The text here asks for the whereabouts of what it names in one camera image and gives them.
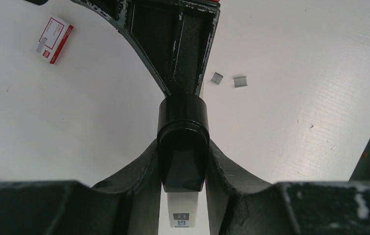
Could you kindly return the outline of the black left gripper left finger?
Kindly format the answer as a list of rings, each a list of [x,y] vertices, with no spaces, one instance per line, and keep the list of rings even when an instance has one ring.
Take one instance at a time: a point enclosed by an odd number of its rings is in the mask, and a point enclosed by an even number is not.
[[[0,182],[0,235],[156,235],[161,184],[155,141],[93,187]]]

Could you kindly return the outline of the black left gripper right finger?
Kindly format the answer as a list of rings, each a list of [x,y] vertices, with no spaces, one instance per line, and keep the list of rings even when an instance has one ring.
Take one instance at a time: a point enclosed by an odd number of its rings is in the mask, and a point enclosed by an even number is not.
[[[209,144],[212,235],[370,235],[370,181],[268,183]]]

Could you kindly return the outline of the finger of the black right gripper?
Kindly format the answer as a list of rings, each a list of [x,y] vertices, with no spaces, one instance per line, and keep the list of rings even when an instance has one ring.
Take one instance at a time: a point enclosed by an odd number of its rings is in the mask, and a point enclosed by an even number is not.
[[[132,46],[165,96],[199,95],[220,16],[217,0],[79,0]]]

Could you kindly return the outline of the black and grey large stapler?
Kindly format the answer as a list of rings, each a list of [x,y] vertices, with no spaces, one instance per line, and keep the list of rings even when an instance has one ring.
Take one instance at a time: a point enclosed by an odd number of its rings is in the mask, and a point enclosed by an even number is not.
[[[159,107],[157,152],[172,228],[193,228],[208,161],[207,106],[194,94],[174,94]]]

